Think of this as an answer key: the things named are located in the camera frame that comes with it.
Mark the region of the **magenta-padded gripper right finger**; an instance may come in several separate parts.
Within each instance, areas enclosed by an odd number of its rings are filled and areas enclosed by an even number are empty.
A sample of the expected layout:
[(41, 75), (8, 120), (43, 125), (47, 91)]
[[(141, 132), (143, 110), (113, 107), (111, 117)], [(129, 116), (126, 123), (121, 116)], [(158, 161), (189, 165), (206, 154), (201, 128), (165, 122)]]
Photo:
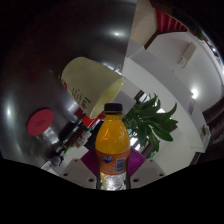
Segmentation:
[(165, 172), (155, 160), (146, 159), (140, 152), (131, 149), (129, 157), (130, 189), (141, 188), (165, 176)]

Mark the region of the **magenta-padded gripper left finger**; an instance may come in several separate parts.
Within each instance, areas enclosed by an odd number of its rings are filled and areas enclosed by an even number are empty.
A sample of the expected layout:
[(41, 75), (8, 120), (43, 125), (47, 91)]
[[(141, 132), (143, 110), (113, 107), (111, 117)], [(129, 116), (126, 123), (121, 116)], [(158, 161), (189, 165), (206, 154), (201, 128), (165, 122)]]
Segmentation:
[(95, 150), (89, 150), (81, 158), (73, 158), (61, 173), (61, 177), (80, 187), (95, 189), (98, 181), (98, 159)]

